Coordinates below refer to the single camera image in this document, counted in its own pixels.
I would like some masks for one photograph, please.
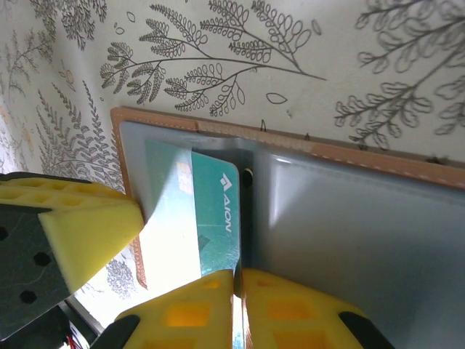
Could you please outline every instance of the yellow foam pad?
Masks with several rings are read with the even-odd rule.
[[[353,305],[259,270],[242,277],[247,348],[363,349],[338,316],[364,316]]]
[[[56,209],[39,214],[39,219],[70,292],[110,262],[144,225],[137,204],[118,198],[107,198],[99,206]]]
[[[115,199],[129,197],[99,183],[49,178],[0,181],[0,204],[66,210],[112,204]]]
[[[233,271],[220,270],[120,314],[139,325],[124,349],[231,349]]]

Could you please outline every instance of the card holder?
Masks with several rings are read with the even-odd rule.
[[[142,207],[138,142],[232,162],[243,176],[244,266],[355,304],[396,348],[465,342],[464,171],[126,108],[112,120],[125,188]]]

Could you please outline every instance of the black dot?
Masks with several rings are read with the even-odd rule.
[[[34,256],[34,262],[41,267],[45,267],[46,265],[50,264],[52,258],[47,253],[39,252]]]
[[[21,302],[32,304],[37,300],[37,296],[32,291],[22,291],[20,294]]]
[[[5,227],[0,227],[0,241],[3,241],[8,237],[8,232]]]
[[[244,169],[242,172],[242,185],[248,189],[254,183],[254,173],[251,169]]]

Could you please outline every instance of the teal card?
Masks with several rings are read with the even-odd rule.
[[[145,147],[153,213],[139,238],[147,283],[163,283],[162,290],[169,291],[216,270],[235,270],[240,257],[237,168],[154,140]]]
[[[233,269],[240,255],[239,174],[235,165],[192,153],[202,276]]]

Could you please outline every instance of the fern illustration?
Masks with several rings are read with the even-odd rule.
[[[403,127],[416,128],[422,117],[434,113],[432,96],[419,95],[425,81],[439,70],[463,71],[465,6],[453,0],[410,0],[368,1],[367,7],[355,27],[364,29],[372,25],[382,53],[360,52],[357,58],[361,67],[370,66],[375,74],[388,68],[404,73],[429,58],[442,57],[415,82],[384,82],[380,94],[367,94],[364,101],[349,96],[347,103],[336,104],[336,126],[355,128],[356,135],[350,136],[350,140],[361,148],[371,140],[387,150],[389,138],[402,137]],[[450,135],[458,127],[465,127],[465,75],[456,74],[451,81],[437,86],[433,95],[451,103],[438,113],[446,123],[434,133]]]
[[[29,170],[22,143],[22,140],[16,140],[7,129],[0,127],[0,174]]]
[[[123,191],[114,136],[111,140],[105,136],[91,92],[85,81],[82,84],[92,115],[90,124],[83,121],[81,111],[54,84],[67,115],[53,108],[39,90],[40,124],[36,128],[41,140],[42,171],[48,175],[85,178]]]
[[[36,18],[42,19],[44,26],[55,41],[56,20],[61,18],[69,40],[76,40],[79,49],[85,50],[88,40],[94,40],[95,21],[92,11],[103,23],[107,17],[105,0],[30,0]]]
[[[165,5],[154,4],[150,8],[164,20],[147,19],[145,22],[151,32],[140,36],[139,41],[150,43],[151,51],[161,58],[137,62],[128,44],[112,42],[108,48],[111,63],[103,64],[100,69],[102,88],[114,86],[113,92],[119,93],[126,85],[127,94],[137,96],[138,104],[152,102],[165,84],[166,94],[182,100],[174,105],[178,111],[192,111],[209,105],[211,116],[223,116],[237,105],[245,104],[246,96],[240,87],[239,76],[246,71],[273,69],[325,80],[302,70],[296,58],[297,51],[308,43],[312,31],[304,29],[301,20],[295,21],[290,15],[278,13],[264,1],[253,1],[251,8],[246,9],[236,1],[210,0],[209,9],[218,17],[201,21],[199,26]],[[267,39],[247,30],[251,13],[267,28]],[[312,27],[317,28],[318,35],[321,34],[315,21]],[[228,47],[238,58],[207,53],[203,48],[209,39],[207,33],[229,39]],[[270,64],[279,59],[283,64]],[[183,77],[165,80],[168,63],[184,60],[200,64]],[[239,69],[224,74],[225,63],[237,63]]]
[[[17,39],[16,31],[13,31],[10,44],[5,44],[4,59],[7,66],[8,97],[12,92],[19,92],[25,97],[23,82],[31,82],[31,72],[38,73],[37,58],[52,62],[52,38],[44,31],[34,33],[32,29],[26,34],[23,44]]]

